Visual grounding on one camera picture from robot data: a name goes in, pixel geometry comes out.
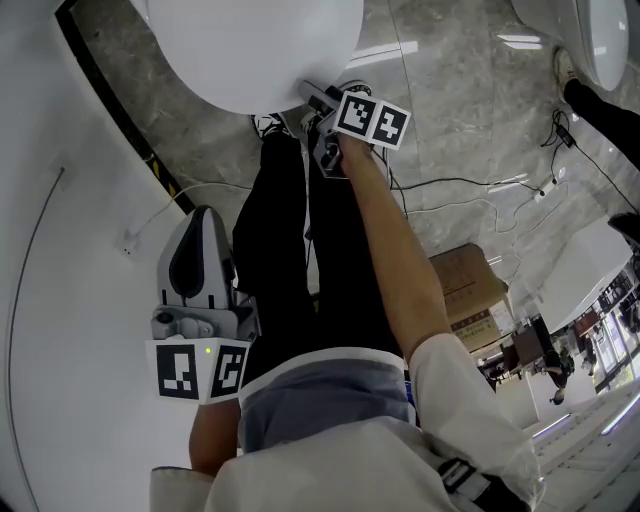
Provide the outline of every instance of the marble floor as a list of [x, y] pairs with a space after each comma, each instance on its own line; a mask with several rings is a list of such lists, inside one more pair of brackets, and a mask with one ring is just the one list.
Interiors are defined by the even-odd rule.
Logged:
[[[80, 0], [73, 14], [116, 95], [183, 187], [204, 181], [253, 184], [260, 141], [248, 119], [193, 94], [128, 0]], [[365, 0], [358, 50], [400, 43], [403, 55], [350, 69], [343, 78], [366, 80], [376, 97], [413, 113], [403, 148], [391, 155], [400, 184], [525, 175], [537, 187], [549, 178], [553, 148], [540, 145], [551, 113], [563, 107], [551, 69], [556, 43], [542, 37], [541, 48], [518, 50], [506, 44], [505, 35], [539, 35], [518, 21], [508, 0]], [[598, 92], [640, 112], [640, 74], [631, 67], [616, 91]], [[640, 173], [564, 109], [582, 149], [640, 205]], [[300, 114], [298, 109], [288, 116], [295, 121]], [[411, 225], [431, 255], [468, 242], [480, 245], [497, 262], [496, 275], [511, 284], [517, 316], [531, 314], [533, 294], [573, 233], [626, 211], [624, 200], [576, 150], [561, 148], [554, 168], [562, 170], [562, 183], [541, 203], [523, 187], [490, 193], [465, 183], [439, 183], [408, 191]], [[189, 195], [196, 204], [214, 206], [230, 231], [247, 192], [216, 186]], [[312, 258], [310, 288], [317, 289], [317, 282]]]

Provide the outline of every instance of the curved white wall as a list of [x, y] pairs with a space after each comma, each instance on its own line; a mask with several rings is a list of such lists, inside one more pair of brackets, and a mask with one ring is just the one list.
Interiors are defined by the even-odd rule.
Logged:
[[[174, 207], [151, 225], [135, 262], [121, 255], [118, 236], [164, 206], [166, 193], [95, 98], [53, 19], [0, 43], [3, 322], [51, 166], [69, 167], [35, 240], [16, 317], [12, 396], [25, 467], [43, 512], [146, 510], [150, 469], [188, 464], [194, 409], [152, 397], [144, 356], [155, 260], [182, 214]], [[16, 512], [32, 510], [4, 407], [0, 453], [0, 495]]]

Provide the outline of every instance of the sneaker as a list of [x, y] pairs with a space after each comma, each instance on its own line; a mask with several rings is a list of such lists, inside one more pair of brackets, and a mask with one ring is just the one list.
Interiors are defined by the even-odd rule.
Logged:
[[[373, 95], [371, 87], [369, 87], [369, 85], [362, 80], [351, 80], [350, 82], [342, 84], [340, 87], [338, 87], [338, 89], [340, 89], [342, 92], [353, 92], [362, 96]], [[302, 128], [302, 132], [306, 135], [309, 135], [311, 128], [314, 126], [319, 117], [319, 114], [317, 114], [316, 112], [309, 112], [307, 115], [305, 115], [300, 121], [300, 128]]]
[[563, 103], [566, 103], [564, 99], [564, 88], [571, 80], [577, 80], [578, 74], [576, 68], [571, 60], [571, 55], [566, 48], [558, 48], [553, 56], [553, 72], [556, 75], [558, 83], [558, 95]]
[[292, 139], [297, 138], [291, 132], [291, 130], [289, 130], [287, 122], [280, 114], [251, 116], [251, 124], [253, 125], [253, 129], [258, 134], [258, 137], [260, 137], [262, 140], [264, 140], [267, 135], [271, 135], [272, 133], [283, 133], [284, 135], [287, 135]]

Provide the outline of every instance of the person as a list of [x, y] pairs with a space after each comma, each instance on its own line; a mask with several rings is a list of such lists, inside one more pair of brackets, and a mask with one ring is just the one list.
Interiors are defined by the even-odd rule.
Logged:
[[584, 336], [584, 350], [581, 351], [581, 354], [584, 354], [584, 359], [582, 360], [582, 368], [588, 368], [587, 371], [589, 372], [589, 377], [593, 377], [596, 365], [598, 364], [598, 357], [593, 350], [593, 342], [588, 335]]
[[582, 84], [566, 48], [556, 50], [553, 69], [560, 99], [604, 135], [640, 170], [637, 136], [640, 116], [602, 100], [590, 87]]
[[[369, 146], [341, 137], [348, 180], [326, 179], [310, 162], [316, 313], [300, 141], [280, 115], [253, 124], [261, 170], [233, 248], [262, 336], [240, 399], [198, 409], [192, 471], [152, 472], [151, 510], [533, 509], [544, 484], [531, 438], [501, 415], [451, 333], [438, 277]], [[312, 129], [309, 148], [317, 140]], [[405, 359], [421, 428], [407, 401]], [[450, 485], [471, 473], [473, 492]]]
[[569, 351], [563, 348], [560, 354], [555, 350], [550, 350], [544, 355], [544, 364], [549, 377], [558, 388], [553, 398], [549, 402], [560, 405], [564, 402], [564, 395], [569, 377], [575, 372], [575, 363], [569, 355]]

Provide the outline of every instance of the black pants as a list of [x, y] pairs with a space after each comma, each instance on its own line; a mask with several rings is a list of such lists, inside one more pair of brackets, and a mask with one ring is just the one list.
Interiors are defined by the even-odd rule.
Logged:
[[[313, 148], [317, 134], [312, 134]], [[311, 158], [309, 212], [320, 270], [316, 315], [307, 289], [306, 184], [300, 142], [265, 138], [261, 169], [233, 231], [239, 288], [254, 295], [262, 337], [244, 383], [308, 352], [364, 347], [401, 355], [387, 321], [351, 183], [325, 179]]]
[[640, 170], [640, 116], [606, 101], [578, 80], [571, 80], [564, 89], [564, 98], [574, 112], [614, 144]]

